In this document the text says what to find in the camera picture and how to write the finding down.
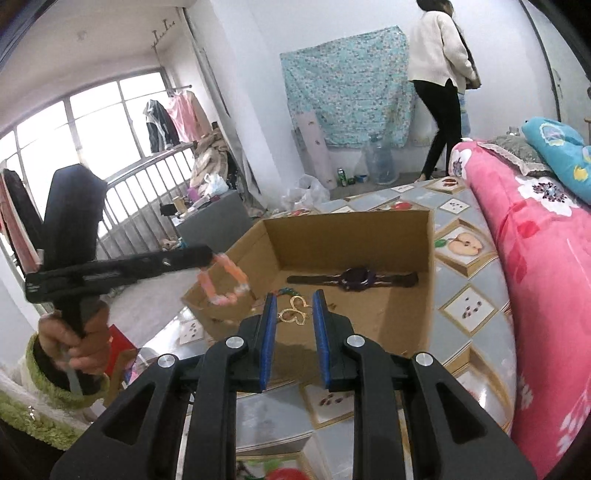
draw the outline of green can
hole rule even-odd
[[[336,171],[336,176],[337,176],[338,184],[340,186],[346,187],[348,185],[348,183],[347,183],[347,174],[345,173],[345,171],[342,168],[339,168]]]

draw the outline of black pants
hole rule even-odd
[[[446,175],[448,175],[452,148],[462,141],[462,113],[460,111],[460,100],[457,97],[457,88],[451,79],[447,81],[445,87],[423,80],[415,80],[413,83],[417,94],[427,105],[439,128],[431,144],[422,173],[425,174],[427,180],[431,178],[437,160],[439,160],[443,148],[447,145],[445,170]]]

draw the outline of floral fabric hanging on wall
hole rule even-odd
[[[294,128],[315,111],[330,147],[361,147],[373,133],[406,144],[415,94],[400,28],[284,53],[281,64]]]

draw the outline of pink floral blanket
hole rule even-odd
[[[546,476],[591,408],[591,213],[555,180],[523,177],[478,147],[451,169],[472,188],[511,296],[518,361],[512,438]]]

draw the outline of green sleeve cuff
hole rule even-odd
[[[37,334],[31,337],[27,345],[25,354],[27,369],[33,384],[48,397],[52,407],[65,411],[81,410],[90,407],[95,401],[106,395],[109,389],[109,377],[106,375],[103,375],[100,390],[94,395],[75,395],[69,390],[64,390],[51,383],[39,369],[33,355],[33,345],[36,340]]]

